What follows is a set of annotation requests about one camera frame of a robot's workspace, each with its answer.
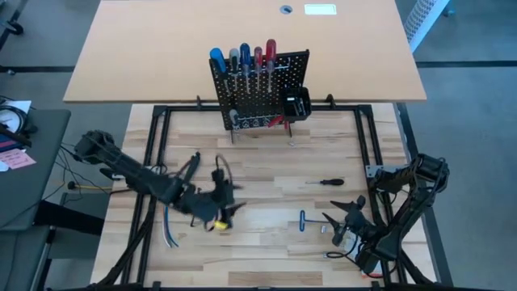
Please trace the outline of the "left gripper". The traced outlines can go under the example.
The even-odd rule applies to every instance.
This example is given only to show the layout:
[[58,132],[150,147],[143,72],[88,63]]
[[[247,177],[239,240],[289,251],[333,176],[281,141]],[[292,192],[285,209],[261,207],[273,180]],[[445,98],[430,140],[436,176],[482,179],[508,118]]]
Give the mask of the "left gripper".
[[242,185],[229,183],[227,190],[213,190],[210,192],[189,192],[181,195],[176,201],[176,209],[185,214],[191,214],[204,223],[209,223],[219,218],[221,210],[226,209],[228,215],[234,215],[246,202],[233,205],[234,190],[242,190]]

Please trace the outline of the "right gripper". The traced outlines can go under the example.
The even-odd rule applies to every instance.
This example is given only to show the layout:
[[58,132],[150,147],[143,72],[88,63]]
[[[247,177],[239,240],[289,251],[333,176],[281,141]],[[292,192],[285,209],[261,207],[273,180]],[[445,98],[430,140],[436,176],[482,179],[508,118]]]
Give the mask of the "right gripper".
[[[365,244],[369,244],[372,253],[379,254],[379,251],[376,249],[376,244],[378,243],[380,228],[371,223],[362,212],[363,207],[366,205],[366,198],[359,196],[356,201],[348,203],[335,200],[331,200],[330,203],[347,213],[345,222],[348,225],[349,231],[361,238],[361,241]],[[338,232],[344,227],[343,223],[334,220],[328,214],[322,213],[322,215],[330,223],[335,232]]]

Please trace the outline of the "grey handle screwdriver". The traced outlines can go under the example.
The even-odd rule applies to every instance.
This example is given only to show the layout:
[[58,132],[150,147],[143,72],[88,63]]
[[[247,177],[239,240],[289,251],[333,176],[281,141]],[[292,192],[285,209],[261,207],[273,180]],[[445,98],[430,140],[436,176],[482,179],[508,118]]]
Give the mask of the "grey handle screwdriver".
[[239,72],[240,52],[237,48],[229,51],[230,73],[234,80],[234,90],[237,89],[237,77]]

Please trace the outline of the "small red clear screwdriver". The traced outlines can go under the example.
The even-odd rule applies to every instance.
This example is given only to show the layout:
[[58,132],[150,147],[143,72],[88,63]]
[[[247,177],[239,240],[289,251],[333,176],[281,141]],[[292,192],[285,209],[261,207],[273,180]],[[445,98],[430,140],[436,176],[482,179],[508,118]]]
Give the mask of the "small red clear screwdriver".
[[256,74],[257,91],[260,90],[260,80],[263,65],[263,49],[260,46],[254,48],[254,72]]

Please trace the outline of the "blue clear handle screwdriver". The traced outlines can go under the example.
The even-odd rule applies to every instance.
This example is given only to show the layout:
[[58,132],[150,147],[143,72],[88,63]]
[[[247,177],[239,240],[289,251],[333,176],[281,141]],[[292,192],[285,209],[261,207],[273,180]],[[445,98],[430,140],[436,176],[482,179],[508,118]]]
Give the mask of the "blue clear handle screwdriver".
[[246,80],[246,92],[250,92],[249,87],[249,76],[250,76],[250,65],[251,65],[251,56],[250,56],[250,46],[247,43],[242,43],[240,45],[240,54],[241,54],[241,65],[242,65],[242,75]]

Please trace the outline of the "black plastic bin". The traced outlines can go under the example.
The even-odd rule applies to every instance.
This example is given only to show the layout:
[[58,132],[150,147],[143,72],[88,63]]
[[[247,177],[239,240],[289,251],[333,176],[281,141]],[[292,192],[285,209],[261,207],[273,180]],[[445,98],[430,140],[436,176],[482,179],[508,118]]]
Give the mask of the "black plastic bin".
[[[299,99],[299,108],[300,115],[296,116],[295,108],[294,108],[294,99]],[[304,100],[306,116],[301,115],[301,106],[300,106],[300,98]],[[311,100],[309,97],[309,90],[306,87],[297,87],[297,88],[284,88],[280,91],[280,100],[282,103],[282,111],[284,115],[284,119],[289,123],[294,123],[296,121],[306,120],[312,113]]]

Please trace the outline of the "black metal pegboard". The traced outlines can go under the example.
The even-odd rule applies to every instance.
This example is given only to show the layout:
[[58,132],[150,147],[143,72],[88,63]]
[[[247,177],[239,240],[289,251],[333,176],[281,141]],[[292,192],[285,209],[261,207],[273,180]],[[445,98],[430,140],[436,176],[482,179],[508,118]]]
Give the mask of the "black metal pegboard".
[[[266,56],[263,55],[263,65],[260,80],[260,90],[256,87],[256,74],[254,72],[254,54],[251,54],[249,87],[246,92],[246,80],[242,75],[241,54],[239,72],[237,77],[237,89],[234,90],[234,80],[230,73],[229,55],[224,57],[227,67],[227,80],[230,95],[227,94],[224,83],[218,78],[212,60],[208,64],[212,73],[212,80],[216,91],[219,110],[223,119],[223,126],[230,131],[233,137],[244,129],[268,128],[267,124],[276,116],[283,116],[280,91],[284,88],[305,87],[305,73],[309,63],[309,51],[279,53],[276,55],[275,70],[272,76],[272,92],[267,91]],[[240,129],[233,130],[229,111],[236,109]]]

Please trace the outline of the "large beige table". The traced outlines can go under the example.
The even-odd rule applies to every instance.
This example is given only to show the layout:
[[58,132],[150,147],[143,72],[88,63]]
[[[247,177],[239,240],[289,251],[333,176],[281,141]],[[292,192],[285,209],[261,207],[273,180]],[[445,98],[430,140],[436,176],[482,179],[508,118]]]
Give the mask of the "large beige table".
[[[306,15],[304,4],[335,4]],[[283,5],[292,13],[282,14]],[[213,48],[274,39],[281,53],[309,50],[313,99],[423,101],[395,0],[102,0],[65,93],[67,102],[214,99]]]

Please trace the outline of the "grey desk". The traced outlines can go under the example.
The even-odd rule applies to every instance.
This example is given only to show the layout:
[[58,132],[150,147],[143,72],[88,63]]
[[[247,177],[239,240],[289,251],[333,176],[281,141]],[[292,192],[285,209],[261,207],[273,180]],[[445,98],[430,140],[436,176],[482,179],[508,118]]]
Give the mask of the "grey desk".
[[0,231],[32,226],[70,116],[65,109],[29,112],[28,119],[37,130],[29,135],[32,145],[26,153],[36,162],[0,173]]

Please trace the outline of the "white rectangular plate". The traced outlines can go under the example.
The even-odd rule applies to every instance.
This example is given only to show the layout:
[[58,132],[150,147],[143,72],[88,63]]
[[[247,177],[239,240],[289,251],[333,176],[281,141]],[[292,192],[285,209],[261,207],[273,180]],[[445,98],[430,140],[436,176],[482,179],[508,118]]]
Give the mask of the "white rectangular plate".
[[335,4],[304,4],[304,12],[306,15],[336,15],[337,7]]

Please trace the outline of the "white perforated panel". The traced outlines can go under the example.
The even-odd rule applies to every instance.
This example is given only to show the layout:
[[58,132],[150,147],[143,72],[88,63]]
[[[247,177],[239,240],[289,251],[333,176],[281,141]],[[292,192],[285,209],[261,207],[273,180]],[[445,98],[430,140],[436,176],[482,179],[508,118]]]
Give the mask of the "white perforated panel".
[[410,51],[414,53],[437,19],[447,14],[451,0],[417,0],[403,23]]

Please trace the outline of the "pink paper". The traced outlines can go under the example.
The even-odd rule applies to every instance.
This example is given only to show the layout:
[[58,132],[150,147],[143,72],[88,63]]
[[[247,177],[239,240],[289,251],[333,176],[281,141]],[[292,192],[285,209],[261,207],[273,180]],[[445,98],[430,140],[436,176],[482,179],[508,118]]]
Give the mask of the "pink paper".
[[36,164],[26,150],[13,149],[0,153],[0,172],[16,170]]

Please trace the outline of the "white paper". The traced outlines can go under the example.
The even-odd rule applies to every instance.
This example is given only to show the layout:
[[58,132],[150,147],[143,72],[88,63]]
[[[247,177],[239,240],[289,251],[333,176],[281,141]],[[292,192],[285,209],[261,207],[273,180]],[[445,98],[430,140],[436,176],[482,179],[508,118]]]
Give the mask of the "white paper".
[[29,134],[33,124],[28,118],[30,101],[0,99],[0,125],[12,133]]

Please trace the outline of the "black caster wheel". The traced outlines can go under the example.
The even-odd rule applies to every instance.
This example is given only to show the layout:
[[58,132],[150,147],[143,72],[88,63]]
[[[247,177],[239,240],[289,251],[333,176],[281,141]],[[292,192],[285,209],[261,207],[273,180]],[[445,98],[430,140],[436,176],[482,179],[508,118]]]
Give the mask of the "black caster wheel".
[[4,27],[10,34],[19,36],[24,33],[22,25],[17,23],[15,20],[0,19],[0,26]]

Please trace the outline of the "black aluminium frame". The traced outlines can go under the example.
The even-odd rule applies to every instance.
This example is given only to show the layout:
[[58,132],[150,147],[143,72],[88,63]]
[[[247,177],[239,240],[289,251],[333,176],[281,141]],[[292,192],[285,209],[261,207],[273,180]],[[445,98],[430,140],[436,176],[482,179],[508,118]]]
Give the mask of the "black aluminium frame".
[[[311,214],[336,214],[331,199],[366,195],[368,164],[405,162],[391,105],[323,103],[296,123],[292,138],[296,146],[288,144],[281,127],[242,130],[231,137],[214,103],[133,106],[124,140],[127,154],[174,171],[199,151],[195,183],[201,188],[210,187],[214,158],[223,154],[244,187],[235,196],[247,206],[226,233],[190,227],[188,216],[173,213],[179,240],[173,249],[163,242],[162,214],[156,213],[151,234],[132,258],[128,283],[101,285],[149,210],[148,199],[117,192],[109,202],[92,283],[58,291],[489,291],[440,283],[399,285],[396,272],[372,279],[345,259],[324,258],[330,238],[316,227],[304,233],[295,229],[302,207]],[[323,179],[343,179],[344,185],[307,184]]]

